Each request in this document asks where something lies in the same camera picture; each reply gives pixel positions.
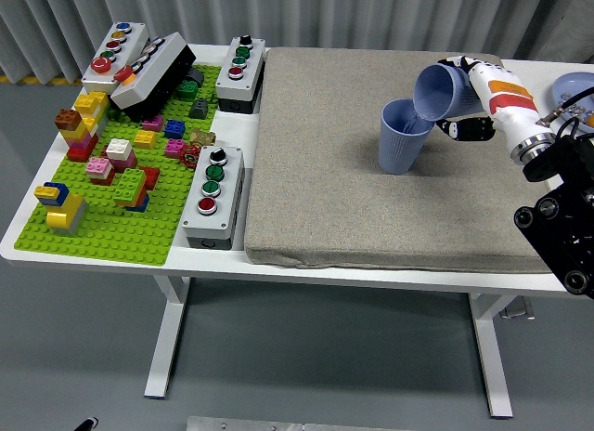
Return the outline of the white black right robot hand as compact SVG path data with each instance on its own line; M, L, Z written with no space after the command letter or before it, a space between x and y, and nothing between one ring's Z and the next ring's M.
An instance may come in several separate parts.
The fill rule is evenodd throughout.
M493 127L505 135L514 162L526 164L554 142L552 130L540 121L532 95L513 72L467 56L440 62L468 75Z

